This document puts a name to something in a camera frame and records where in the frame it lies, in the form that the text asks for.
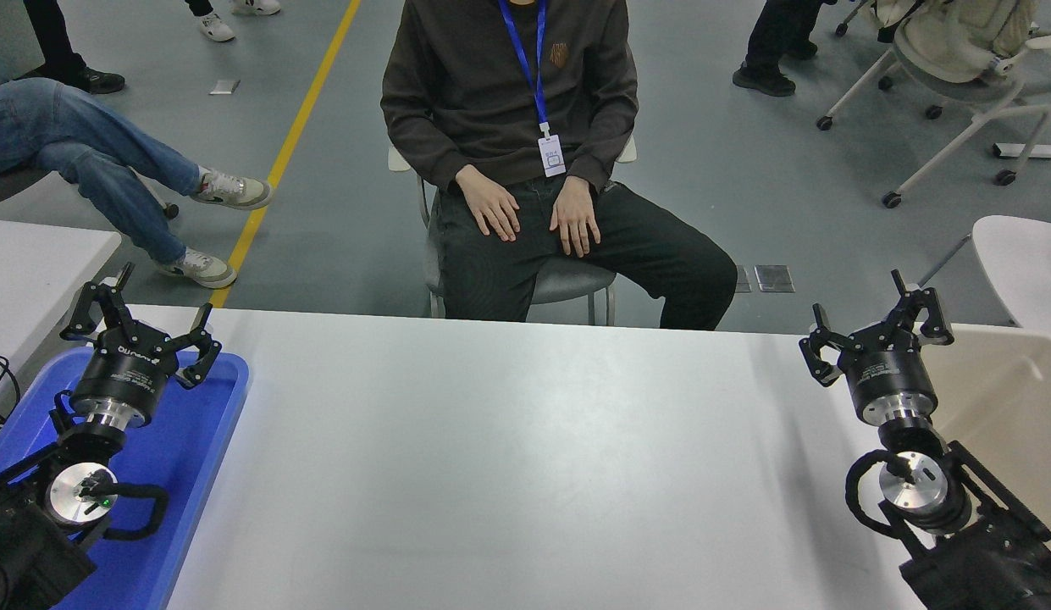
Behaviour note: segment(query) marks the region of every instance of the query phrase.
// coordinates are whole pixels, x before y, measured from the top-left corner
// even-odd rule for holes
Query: blue lanyard
[[[529,69],[529,59],[526,59],[526,47],[521,44],[520,36],[517,36],[517,26],[514,26],[514,18],[510,15],[510,6],[507,0],[499,0],[499,7],[502,8],[502,21],[507,24],[507,32],[510,32],[510,41],[514,43],[517,50],[517,61],[521,62],[521,72],[526,74],[526,82],[533,92],[533,101],[536,101],[536,115],[540,117],[540,131],[544,138],[549,137],[548,127],[548,104],[543,101],[543,82],[540,81],[540,61],[543,59],[543,30],[548,26],[548,0],[540,2],[540,13],[536,19],[536,86],[533,86],[533,73]]]

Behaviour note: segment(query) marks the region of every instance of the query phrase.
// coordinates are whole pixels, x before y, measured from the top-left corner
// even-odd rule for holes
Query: gray floor
[[[238,33],[224,45],[195,30],[181,0],[152,8],[122,0],[62,5],[76,50],[92,67],[127,78],[125,92],[100,100],[203,165],[266,177],[348,8],[329,0],[284,3],[281,15],[240,17],[225,15],[226,1],[217,0]],[[386,169],[377,106],[400,4],[359,5],[227,307],[427,316],[414,182]],[[834,38],[846,2],[823,7],[812,37],[819,57],[782,66],[799,86],[791,99],[730,84],[761,1],[630,4],[641,81],[640,159],[620,166],[617,178],[713,237],[737,263],[791,267],[795,293],[737,294],[720,328],[804,333],[811,304],[821,302],[836,328],[854,329],[880,320],[897,301],[890,269],[916,281],[982,216],[1051,221],[1051,161],[1030,163],[1005,188],[990,182],[1005,163],[988,147],[1021,142],[1027,120],[987,128],[901,207],[880,204],[969,116],[948,108],[943,119],[924,120],[935,97],[900,78],[892,92],[867,92],[833,130],[818,131],[817,117],[884,50],[863,22]],[[1040,17],[1051,23],[1051,7]],[[222,78],[242,80],[238,92],[208,96]],[[1051,128],[1045,142],[1051,143]],[[181,204],[172,223],[178,236],[200,250],[230,253],[242,214],[173,194],[168,199]],[[0,219],[107,228],[54,175],[0,204]],[[128,242],[108,267],[124,260],[141,265],[129,302],[197,305],[210,298],[210,290],[150,272],[148,258]],[[952,321],[1008,323],[971,247],[932,285]],[[617,290],[619,325],[656,327],[660,302],[623,278]],[[584,300],[536,306],[530,319],[584,324]]]

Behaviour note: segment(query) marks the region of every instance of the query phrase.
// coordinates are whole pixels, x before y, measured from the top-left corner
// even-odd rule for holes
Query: dark brown sweatshirt
[[[536,77],[537,7],[509,3]],[[596,192],[638,113],[625,0],[548,0],[541,74],[569,175]],[[501,185],[543,177],[536,104],[497,0],[405,0],[382,80],[390,141],[448,188],[473,163]]]

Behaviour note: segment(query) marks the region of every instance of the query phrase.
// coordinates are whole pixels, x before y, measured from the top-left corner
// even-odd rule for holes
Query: black shoe
[[[796,93],[796,82],[789,81],[780,70],[749,70],[741,67],[731,74],[731,84],[745,89],[759,89],[766,96],[786,98]]]
[[[83,78],[84,81],[88,81],[86,92],[95,94],[95,96],[121,92],[123,86],[126,86],[126,80],[122,76],[108,72],[95,70],[88,66],[81,69],[79,77]]]
[[[799,59],[801,62],[806,62],[807,59],[811,59],[819,52],[819,45],[810,40],[803,40],[801,42],[794,42],[792,46],[785,50],[785,55],[789,58]]]

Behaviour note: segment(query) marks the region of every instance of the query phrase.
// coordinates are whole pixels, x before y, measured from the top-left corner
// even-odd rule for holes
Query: hand
[[[555,208],[552,209],[552,225],[549,231],[559,229],[559,240],[563,242],[563,255],[571,255],[571,247],[581,259],[590,255],[590,231],[594,241],[600,243],[600,228],[596,227],[596,216],[592,208],[590,182],[583,178],[566,177],[563,189],[559,190]]]
[[[517,223],[517,214],[514,211],[520,208],[512,194],[507,192],[498,182],[485,177],[473,165],[463,166],[455,179],[476,220],[479,232],[490,236],[490,224],[502,241],[517,240],[515,233],[521,231],[521,225]]]

